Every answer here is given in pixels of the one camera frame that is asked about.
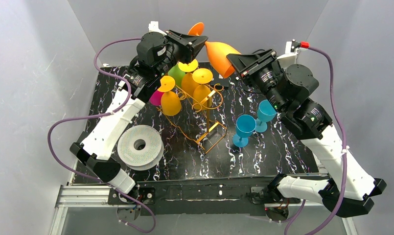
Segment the orange wine glass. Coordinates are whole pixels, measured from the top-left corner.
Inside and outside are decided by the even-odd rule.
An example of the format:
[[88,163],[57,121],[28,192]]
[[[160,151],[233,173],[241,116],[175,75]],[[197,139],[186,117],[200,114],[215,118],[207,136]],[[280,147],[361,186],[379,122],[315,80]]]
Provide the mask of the orange wine glass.
[[212,67],[223,77],[228,78],[235,72],[231,62],[227,59],[229,54],[240,54],[232,46],[223,42],[210,42],[207,36],[203,35],[204,24],[196,23],[188,32],[192,37],[191,47],[196,56],[203,47],[206,48],[207,57]]

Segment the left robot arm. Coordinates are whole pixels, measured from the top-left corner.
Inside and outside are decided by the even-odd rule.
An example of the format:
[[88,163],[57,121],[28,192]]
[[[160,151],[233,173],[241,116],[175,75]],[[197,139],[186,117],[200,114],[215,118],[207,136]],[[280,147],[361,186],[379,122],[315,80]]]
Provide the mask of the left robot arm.
[[207,40],[207,36],[191,36],[172,30],[152,31],[139,38],[137,54],[124,77],[103,72],[120,79],[119,88],[107,111],[95,115],[100,120],[93,131],[74,142],[70,152],[101,181],[129,193],[135,181],[111,158],[116,142],[161,86],[160,79],[179,62],[192,62]]

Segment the blue wine glass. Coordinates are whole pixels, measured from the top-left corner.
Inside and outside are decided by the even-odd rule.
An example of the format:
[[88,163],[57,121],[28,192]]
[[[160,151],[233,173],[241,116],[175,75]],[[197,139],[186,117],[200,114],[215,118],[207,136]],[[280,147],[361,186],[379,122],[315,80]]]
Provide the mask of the blue wine glass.
[[239,148],[245,147],[255,128],[256,120],[251,115],[240,115],[235,124],[236,134],[232,138],[233,144]]

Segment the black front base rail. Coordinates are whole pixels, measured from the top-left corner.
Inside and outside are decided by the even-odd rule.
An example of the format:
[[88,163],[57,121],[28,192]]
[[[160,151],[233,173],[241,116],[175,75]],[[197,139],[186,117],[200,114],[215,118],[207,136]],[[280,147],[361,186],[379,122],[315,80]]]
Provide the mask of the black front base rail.
[[128,193],[154,214],[265,215],[251,193],[265,188],[273,177],[234,177],[199,180],[142,181]]

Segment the white perforated filament spool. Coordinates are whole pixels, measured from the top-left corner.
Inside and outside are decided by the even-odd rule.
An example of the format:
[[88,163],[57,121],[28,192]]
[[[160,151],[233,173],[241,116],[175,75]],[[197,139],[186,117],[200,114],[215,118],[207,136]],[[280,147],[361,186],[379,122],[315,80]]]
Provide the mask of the white perforated filament spool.
[[130,168],[149,170],[161,160],[164,144],[160,133],[148,125],[136,125],[127,129],[119,138],[117,153]]

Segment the black power adapter box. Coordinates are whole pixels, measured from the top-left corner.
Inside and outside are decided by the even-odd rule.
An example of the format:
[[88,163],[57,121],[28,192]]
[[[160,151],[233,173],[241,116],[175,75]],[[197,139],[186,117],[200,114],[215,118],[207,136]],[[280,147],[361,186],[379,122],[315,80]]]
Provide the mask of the black power adapter box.
[[223,78],[220,74],[215,75],[213,77],[212,82],[210,83],[215,89],[218,90],[228,90],[230,86],[230,82],[228,78]]

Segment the teal wine glass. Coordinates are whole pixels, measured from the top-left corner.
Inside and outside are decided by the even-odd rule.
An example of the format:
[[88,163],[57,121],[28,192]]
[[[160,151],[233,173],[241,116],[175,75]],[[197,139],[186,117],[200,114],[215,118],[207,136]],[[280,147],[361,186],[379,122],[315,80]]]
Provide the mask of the teal wine glass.
[[268,100],[259,103],[255,131],[263,133],[268,128],[268,122],[272,121],[277,112]]

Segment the magenta wine glass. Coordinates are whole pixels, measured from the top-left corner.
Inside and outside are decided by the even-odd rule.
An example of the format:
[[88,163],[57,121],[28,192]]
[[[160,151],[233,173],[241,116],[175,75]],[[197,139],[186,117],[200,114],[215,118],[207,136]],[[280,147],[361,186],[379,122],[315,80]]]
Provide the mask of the magenta wine glass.
[[161,106],[162,104],[162,96],[164,92],[156,90],[150,97],[149,102],[154,106]]

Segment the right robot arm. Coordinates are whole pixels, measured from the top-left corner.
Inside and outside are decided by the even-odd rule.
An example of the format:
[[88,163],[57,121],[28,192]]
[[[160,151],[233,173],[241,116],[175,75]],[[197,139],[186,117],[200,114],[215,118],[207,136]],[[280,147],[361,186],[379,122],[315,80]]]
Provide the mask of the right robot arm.
[[324,165],[328,180],[307,180],[278,174],[254,197],[279,201],[299,198],[320,203],[347,218],[370,212],[373,196],[386,188],[345,149],[333,121],[310,95],[319,82],[312,71],[292,59],[277,57],[272,49],[254,54],[228,54],[228,61],[245,84],[258,88],[280,114],[280,121]]

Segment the yellow-orange wine glass back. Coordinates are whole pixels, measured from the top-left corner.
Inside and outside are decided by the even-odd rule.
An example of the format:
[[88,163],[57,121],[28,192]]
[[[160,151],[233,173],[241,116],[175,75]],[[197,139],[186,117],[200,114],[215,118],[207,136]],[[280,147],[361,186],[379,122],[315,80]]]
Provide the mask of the yellow-orange wine glass back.
[[198,68],[198,61],[194,59],[191,63],[185,64],[182,62],[178,63],[179,69],[185,72],[185,75],[181,81],[181,89],[185,91],[189,96],[192,96],[195,88],[199,85],[193,79],[193,72]]

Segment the yellow-orange wine glass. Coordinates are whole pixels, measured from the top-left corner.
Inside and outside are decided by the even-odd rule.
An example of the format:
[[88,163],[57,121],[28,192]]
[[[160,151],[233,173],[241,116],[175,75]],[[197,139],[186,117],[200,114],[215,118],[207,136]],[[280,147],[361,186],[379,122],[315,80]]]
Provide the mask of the yellow-orange wine glass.
[[163,76],[160,79],[161,86],[157,91],[162,93],[161,97],[161,107],[162,112],[167,116],[175,116],[182,109],[180,99],[178,95],[173,92],[176,82],[171,76]]
[[199,85],[193,79],[193,72],[198,68],[198,61],[194,59],[191,63],[185,64],[182,62],[178,63],[179,69],[185,72],[185,75],[181,81],[181,89],[185,91],[189,96],[192,96],[195,88]]
[[213,74],[209,69],[200,68],[193,72],[192,78],[197,83],[197,87],[194,89],[192,95],[193,108],[197,111],[205,110],[206,108],[202,107],[199,102],[205,99],[211,92],[211,89],[206,84],[212,81]]

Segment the green wine glass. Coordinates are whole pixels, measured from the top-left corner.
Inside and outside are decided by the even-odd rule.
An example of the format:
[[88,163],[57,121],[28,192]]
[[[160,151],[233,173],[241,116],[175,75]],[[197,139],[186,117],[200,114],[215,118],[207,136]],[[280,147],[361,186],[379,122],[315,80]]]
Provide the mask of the green wine glass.
[[175,83],[178,87],[181,87],[182,84],[182,79],[185,76],[185,72],[180,70],[179,65],[176,64],[174,67],[172,67],[169,72],[168,75],[173,77],[175,80]]

